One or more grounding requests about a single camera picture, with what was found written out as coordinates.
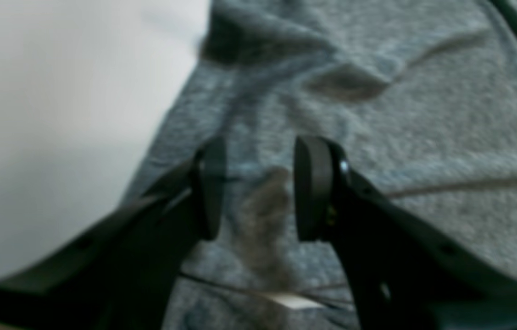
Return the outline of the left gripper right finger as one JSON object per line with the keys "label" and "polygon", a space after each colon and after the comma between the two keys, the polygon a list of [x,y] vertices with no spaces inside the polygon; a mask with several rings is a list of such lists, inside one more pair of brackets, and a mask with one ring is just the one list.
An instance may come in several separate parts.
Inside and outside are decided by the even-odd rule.
{"label": "left gripper right finger", "polygon": [[363,330],[517,330],[517,280],[397,207],[332,140],[294,144],[301,242],[329,242]]}

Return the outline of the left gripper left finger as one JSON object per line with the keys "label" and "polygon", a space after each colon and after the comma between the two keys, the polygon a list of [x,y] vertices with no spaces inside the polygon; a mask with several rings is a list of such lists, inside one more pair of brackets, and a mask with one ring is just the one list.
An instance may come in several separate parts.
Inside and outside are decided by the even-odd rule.
{"label": "left gripper left finger", "polygon": [[0,323],[159,330],[183,261],[220,230],[226,144],[215,137],[46,259],[0,279]]}

